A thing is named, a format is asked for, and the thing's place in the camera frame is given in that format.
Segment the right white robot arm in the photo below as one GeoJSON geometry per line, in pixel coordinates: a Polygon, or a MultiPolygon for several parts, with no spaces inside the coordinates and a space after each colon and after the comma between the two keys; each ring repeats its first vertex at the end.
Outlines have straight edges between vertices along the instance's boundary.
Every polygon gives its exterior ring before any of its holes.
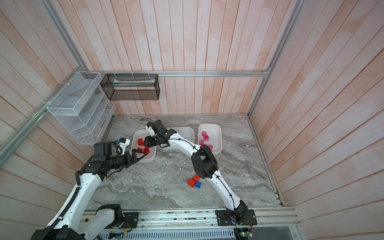
{"type": "Polygon", "coordinates": [[[224,201],[227,216],[236,225],[243,223],[248,207],[224,180],[218,162],[207,145],[199,146],[188,141],[174,129],[166,128],[160,120],[149,121],[146,130],[150,133],[144,140],[146,147],[173,147],[190,157],[196,174],[210,182],[224,201]]]}

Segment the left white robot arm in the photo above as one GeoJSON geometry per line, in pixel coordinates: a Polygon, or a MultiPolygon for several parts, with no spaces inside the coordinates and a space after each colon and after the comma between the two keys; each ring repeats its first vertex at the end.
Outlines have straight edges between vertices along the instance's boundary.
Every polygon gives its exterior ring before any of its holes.
{"type": "Polygon", "coordinates": [[[131,167],[148,153],[143,149],[125,152],[129,140],[94,144],[94,154],[76,171],[76,184],[67,200],[43,230],[36,230],[33,240],[94,240],[106,228],[131,227],[119,204],[106,204],[85,226],[80,227],[86,207],[101,182],[114,173],[131,167]]]}

